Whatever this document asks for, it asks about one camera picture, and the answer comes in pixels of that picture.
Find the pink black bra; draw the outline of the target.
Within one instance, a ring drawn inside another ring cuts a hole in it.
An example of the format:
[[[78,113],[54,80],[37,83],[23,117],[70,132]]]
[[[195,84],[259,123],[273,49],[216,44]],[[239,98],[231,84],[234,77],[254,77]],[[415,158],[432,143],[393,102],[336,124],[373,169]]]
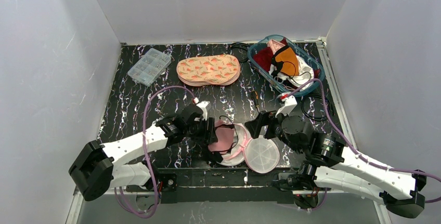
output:
[[[214,124],[217,141],[207,146],[209,158],[217,163],[223,162],[223,155],[230,154],[237,143],[236,129],[232,123],[219,119]]]

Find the dark red cloth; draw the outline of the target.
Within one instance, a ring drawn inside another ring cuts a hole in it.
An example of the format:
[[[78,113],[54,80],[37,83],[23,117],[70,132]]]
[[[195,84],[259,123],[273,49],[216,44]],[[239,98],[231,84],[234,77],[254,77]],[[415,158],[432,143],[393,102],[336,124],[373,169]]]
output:
[[[284,37],[281,41],[282,46],[287,45],[287,39]],[[273,50],[266,46],[264,49],[260,50],[256,55],[254,55],[253,60],[267,73],[270,73],[271,60],[274,53]],[[321,69],[313,69],[314,78],[318,78],[321,72]]]

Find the black yellow screwdriver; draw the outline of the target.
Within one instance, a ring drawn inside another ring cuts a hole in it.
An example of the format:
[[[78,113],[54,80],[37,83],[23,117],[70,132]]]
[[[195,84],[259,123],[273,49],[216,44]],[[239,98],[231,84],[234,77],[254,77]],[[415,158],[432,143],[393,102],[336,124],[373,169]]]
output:
[[[254,107],[256,108],[257,112],[260,112],[260,103],[259,103],[259,96],[255,90],[251,91],[251,99],[253,101]]]

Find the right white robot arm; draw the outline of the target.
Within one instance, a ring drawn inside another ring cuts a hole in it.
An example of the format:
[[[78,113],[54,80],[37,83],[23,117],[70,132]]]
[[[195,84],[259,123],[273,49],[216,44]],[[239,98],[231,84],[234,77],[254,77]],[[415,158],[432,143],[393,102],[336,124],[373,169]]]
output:
[[[385,205],[391,213],[410,219],[424,210],[425,197],[420,191],[426,185],[426,177],[419,170],[401,173],[385,164],[375,167],[376,160],[362,159],[344,141],[314,131],[310,122],[291,114],[296,106],[293,96],[282,95],[282,103],[278,111],[261,111],[254,120],[245,123],[253,138],[265,126],[264,138],[277,138],[291,150],[305,155],[300,169],[279,179],[278,187],[342,190],[369,198]]]

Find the white round mesh laundry bag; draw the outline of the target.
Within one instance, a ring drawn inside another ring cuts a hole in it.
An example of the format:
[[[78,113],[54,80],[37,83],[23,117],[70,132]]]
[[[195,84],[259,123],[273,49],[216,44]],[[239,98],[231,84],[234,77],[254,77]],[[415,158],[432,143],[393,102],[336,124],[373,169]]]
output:
[[[253,139],[243,124],[235,124],[235,130],[228,131],[235,143],[231,151],[222,154],[218,162],[223,166],[236,166],[245,162],[254,172],[265,174],[272,171],[279,163],[280,154],[277,145],[262,135]]]

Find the clear plastic compartment box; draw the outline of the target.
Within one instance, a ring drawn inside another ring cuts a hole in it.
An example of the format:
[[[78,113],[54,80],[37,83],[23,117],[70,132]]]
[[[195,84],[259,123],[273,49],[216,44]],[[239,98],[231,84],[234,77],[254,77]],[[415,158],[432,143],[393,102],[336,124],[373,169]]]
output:
[[[165,72],[171,61],[170,55],[150,48],[129,70],[128,75],[134,82],[149,87]]]

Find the floral mesh laundry bag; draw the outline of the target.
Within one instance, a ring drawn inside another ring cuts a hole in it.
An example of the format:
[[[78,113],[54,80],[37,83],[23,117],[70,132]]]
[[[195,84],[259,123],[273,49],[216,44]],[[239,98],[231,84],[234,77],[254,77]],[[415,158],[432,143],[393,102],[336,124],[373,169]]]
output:
[[[240,76],[241,64],[233,55],[191,57],[176,66],[178,78],[186,85],[227,86]]]

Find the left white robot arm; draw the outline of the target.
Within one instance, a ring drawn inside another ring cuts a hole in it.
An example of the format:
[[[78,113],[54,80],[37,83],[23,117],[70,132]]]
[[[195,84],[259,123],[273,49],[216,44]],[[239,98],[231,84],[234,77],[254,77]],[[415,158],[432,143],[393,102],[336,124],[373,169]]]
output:
[[[148,168],[147,161],[130,163],[142,155],[186,138],[201,144],[217,142],[215,119],[207,115],[210,106],[208,101],[192,103],[180,113],[127,138],[103,144],[96,140],[88,142],[68,170],[84,200],[93,201],[111,188],[152,186],[159,174]]]

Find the pink bra in basin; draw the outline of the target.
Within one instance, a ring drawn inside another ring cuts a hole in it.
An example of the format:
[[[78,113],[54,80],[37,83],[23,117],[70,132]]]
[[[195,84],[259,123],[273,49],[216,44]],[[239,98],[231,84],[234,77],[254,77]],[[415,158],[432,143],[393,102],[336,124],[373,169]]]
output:
[[[282,39],[282,41],[277,41],[274,39],[270,39],[267,42],[267,47],[270,48],[270,50],[272,51],[273,54],[275,54],[278,50],[280,50],[281,48],[283,48],[284,46],[287,45],[286,39]]]

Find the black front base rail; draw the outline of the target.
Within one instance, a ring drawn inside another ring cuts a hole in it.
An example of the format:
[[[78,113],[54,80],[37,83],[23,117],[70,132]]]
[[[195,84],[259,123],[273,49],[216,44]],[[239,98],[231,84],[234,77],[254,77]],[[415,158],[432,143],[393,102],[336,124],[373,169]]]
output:
[[[259,174],[240,168],[156,168],[162,204],[184,202],[276,202],[318,205],[325,192],[289,168]]]

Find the white bra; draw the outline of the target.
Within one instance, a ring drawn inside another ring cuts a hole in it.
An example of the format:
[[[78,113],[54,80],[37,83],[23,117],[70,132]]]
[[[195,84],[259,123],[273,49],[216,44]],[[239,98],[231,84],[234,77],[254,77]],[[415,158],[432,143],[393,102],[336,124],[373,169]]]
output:
[[[291,72],[283,72],[273,64],[270,65],[270,70],[268,72],[278,84],[288,91],[293,91],[299,88],[301,85],[315,77],[313,68],[300,56],[297,56],[296,58],[297,65],[292,64],[290,61],[284,61],[283,63],[287,63],[289,67],[294,68],[297,75],[291,75]]]

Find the orange black bra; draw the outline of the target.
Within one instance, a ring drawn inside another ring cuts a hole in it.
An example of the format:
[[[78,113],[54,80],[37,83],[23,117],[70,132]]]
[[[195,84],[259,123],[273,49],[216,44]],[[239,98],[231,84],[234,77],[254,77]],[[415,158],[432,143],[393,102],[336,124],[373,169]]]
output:
[[[270,72],[272,76],[283,73],[287,76],[298,76],[300,74],[300,65],[294,50],[285,45],[280,48],[272,57],[271,65],[273,70]]]

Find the teal plastic basin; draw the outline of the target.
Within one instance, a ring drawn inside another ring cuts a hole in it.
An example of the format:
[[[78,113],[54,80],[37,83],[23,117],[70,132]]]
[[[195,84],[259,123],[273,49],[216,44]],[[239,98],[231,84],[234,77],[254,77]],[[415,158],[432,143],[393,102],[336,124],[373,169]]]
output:
[[[277,41],[282,41],[282,39],[284,38],[284,36],[282,35],[270,35],[265,37],[264,39],[262,39],[261,41],[257,42],[256,44],[253,44],[251,47],[249,47],[248,49],[248,59],[251,62],[252,67],[258,72],[260,73],[261,76],[263,76],[267,81],[269,81],[270,85],[272,87],[274,87],[277,91],[279,91],[280,93],[291,93],[293,91],[288,91],[286,89],[284,89],[280,84],[278,84],[273,77],[267,73],[266,71],[264,71],[264,69],[262,69],[254,60],[253,57],[254,55],[256,55],[260,50],[264,49],[267,46],[267,42],[270,39],[274,39]],[[296,53],[296,56],[300,56],[301,58],[304,59],[304,61],[311,66],[313,69],[321,69],[320,75],[317,79],[323,81],[325,78],[325,71],[323,69],[323,66],[317,62],[316,59],[314,59],[313,57],[311,57],[309,54],[307,54],[303,49],[301,49],[300,47],[298,47],[296,44],[292,43],[289,39],[287,39],[287,45],[289,45],[294,52]]]

